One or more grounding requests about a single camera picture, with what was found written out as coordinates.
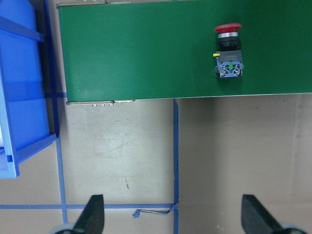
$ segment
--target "blue container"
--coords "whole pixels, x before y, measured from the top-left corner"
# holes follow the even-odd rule
[[[0,0],[0,178],[19,176],[19,164],[56,139],[42,84],[43,40],[27,0]]]

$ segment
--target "silver metal ring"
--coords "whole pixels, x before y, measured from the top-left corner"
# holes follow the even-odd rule
[[[221,33],[221,34],[218,35],[218,38],[228,38],[228,37],[238,37],[238,32]]]

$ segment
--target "green surface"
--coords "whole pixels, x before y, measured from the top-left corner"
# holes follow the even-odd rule
[[[312,1],[59,8],[68,101],[312,92]],[[217,79],[214,27],[238,22],[242,78]]]

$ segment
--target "vertical blue tape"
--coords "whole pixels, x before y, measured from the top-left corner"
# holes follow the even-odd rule
[[[59,135],[58,97],[57,97],[57,88],[56,88],[56,74],[55,74],[55,66],[54,66],[53,44],[52,44],[52,34],[51,34],[51,26],[50,26],[50,10],[49,10],[48,0],[44,0],[44,18],[45,18],[45,30],[46,30],[46,43],[47,43],[47,49],[48,49],[51,93],[52,93],[54,130],[57,135],[56,145],[57,145],[58,182],[59,182],[60,201],[61,201],[61,206],[62,206],[63,223],[67,223],[68,219],[67,219],[67,209],[66,209],[63,160],[62,160],[61,141],[60,141],[60,135]]]
[[[179,105],[174,99],[174,204],[179,203]],[[174,210],[174,234],[178,234],[179,211]]]

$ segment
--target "red button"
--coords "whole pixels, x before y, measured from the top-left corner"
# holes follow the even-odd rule
[[[227,23],[223,25],[219,25],[214,28],[216,32],[221,33],[233,33],[236,32],[237,29],[240,29],[242,25],[240,23]]]

